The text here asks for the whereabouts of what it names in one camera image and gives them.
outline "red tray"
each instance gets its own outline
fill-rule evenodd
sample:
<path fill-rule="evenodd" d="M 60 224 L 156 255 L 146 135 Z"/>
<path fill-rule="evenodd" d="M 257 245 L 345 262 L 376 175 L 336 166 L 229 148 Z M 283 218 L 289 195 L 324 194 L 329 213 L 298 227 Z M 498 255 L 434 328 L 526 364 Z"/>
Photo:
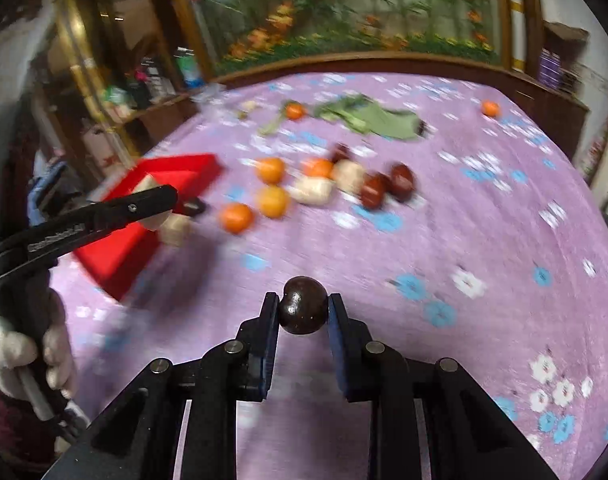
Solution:
<path fill-rule="evenodd" d="M 159 184 L 170 184 L 177 190 L 179 199 L 174 211 L 181 212 L 181 204 L 203 193 L 221 171 L 212 153 L 147 158 L 140 160 L 104 200 L 131 194 L 146 174 L 151 174 Z M 74 254 L 98 285 L 120 301 L 159 244 L 157 233 L 133 223 Z"/>

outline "metal screw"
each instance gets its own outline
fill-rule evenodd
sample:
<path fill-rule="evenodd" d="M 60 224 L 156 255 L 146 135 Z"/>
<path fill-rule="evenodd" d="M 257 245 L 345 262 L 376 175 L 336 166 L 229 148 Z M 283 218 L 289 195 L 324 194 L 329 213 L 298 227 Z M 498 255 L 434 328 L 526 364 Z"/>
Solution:
<path fill-rule="evenodd" d="M 238 354 L 244 348 L 244 343 L 238 341 L 237 339 L 232 339 L 227 341 L 224 345 L 224 350 L 229 354 Z"/>
<path fill-rule="evenodd" d="M 446 357 L 444 359 L 439 360 L 439 368 L 444 370 L 445 372 L 456 372 L 460 367 L 455 359 L 451 359 L 450 357 Z"/>
<path fill-rule="evenodd" d="M 366 343 L 366 351 L 369 354 L 381 354 L 386 350 L 383 343 L 379 341 L 369 341 Z"/>
<path fill-rule="evenodd" d="M 161 373 L 165 372 L 170 365 L 171 365 L 171 362 L 168 361 L 168 359 L 163 359 L 163 358 L 155 359 L 150 364 L 150 371 L 152 371 L 152 373 L 154 373 L 154 374 L 161 374 Z"/>

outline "floral bedspread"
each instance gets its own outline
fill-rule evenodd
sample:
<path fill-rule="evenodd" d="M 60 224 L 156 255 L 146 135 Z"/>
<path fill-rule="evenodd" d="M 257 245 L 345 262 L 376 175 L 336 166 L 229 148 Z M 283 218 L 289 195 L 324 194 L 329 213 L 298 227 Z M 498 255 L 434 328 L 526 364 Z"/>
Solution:
<path fill-rule="evenodd" d="M 414 110 L 429 135 L 362 137 L 311 118 L 257 135 L 282 101 L 343 92 Z M 256 316 L 264 293 L 305 274 L 405 356 L 457 359 L 559 478 L 580 479 L 608 441 L 608 232 L 560 150 L 499 91 L 469 82 L 308 74 L 228 92 L 225 104 L 249 99 L 260 108 L 248 120 L 195 117 L 151 153 L 214 152 L 227 171 L 186 245 L 160 250 L 128 301 L 108 298 L 71 255 L 54 269 L 81 405 L 97 414 L 155 357 L 200 357 Z M 487 99 L 500 105 L 498 120 L 480 113 Z M 373 214 L 336 192 L 324 208 L 258 216 L 240 237 L 220 229 L 226 202 L 253 202 L 257 158 L 281 156 L 292 179 L 300 160 L 336 142 L 369 170 L 404 162 L 418 194 Z M 325 330 L 282 331 L 269 398 L 238 412 L 241 479 L 365 475 L 369 410 L 341 398 Z"/>

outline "dark brown ball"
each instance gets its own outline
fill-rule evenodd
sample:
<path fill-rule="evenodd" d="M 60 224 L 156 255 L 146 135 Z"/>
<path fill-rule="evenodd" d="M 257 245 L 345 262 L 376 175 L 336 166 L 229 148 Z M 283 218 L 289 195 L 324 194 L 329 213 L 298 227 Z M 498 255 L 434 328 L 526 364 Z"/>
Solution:
<path fill-rule="evenodd" d="M 381 208 L 385 194 L 386 184 L 380 174 L 367 174 L 359 191 L 359 200 L 363 208 L 369 211 Z"/>
<path fill-rule="evenodd" d="M 290 278 L 277 308 L 279 324 L 286 332 L 312 334 L 328 319 L 328 294 L 324 285 L 308 276 Z"/>
<path fill-rule="evenodd" d="M 390 193 L 398 202 L 407 202 L 415 192 L 415 175 L 405 164 L 395 164 L 390 170 Z"/>
<path fill-rule="evenodd" d="M 390 189 L 391 189 L 390 188 L 391 187 L 390 177 L 384 173 L 378 173 L 377 176 L 382 179 L 382 182 L 384 183 L 384 189 L 386 190 L 386 192 L 390 193 Z"/>
<path fill-rule="evenodd" d="M 351 160 L 351 150 L 346 144 L 335 144 L 331 162 L 337 164 L 340 160 Z"/>

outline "white glove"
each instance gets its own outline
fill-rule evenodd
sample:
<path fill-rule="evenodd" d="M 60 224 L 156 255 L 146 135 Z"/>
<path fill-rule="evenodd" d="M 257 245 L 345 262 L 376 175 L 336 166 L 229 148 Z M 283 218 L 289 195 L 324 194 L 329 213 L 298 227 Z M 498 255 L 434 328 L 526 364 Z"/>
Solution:
<path fill-rule="evenodd" d="M 46 382 L 53 390 L 61 390 L 71 399 L 76 389 L 77 370 L 72 359 L 66 328 L 64 303 L 50 289 L 50 328 L 43 338 L 44 361 L 48 365 Z M 14 332 L 0 317 L 0 390 L 13 399 L 28 400 L 14 368 L 30 364 L 37 358 L 37 345 L 28 336 Z"/>

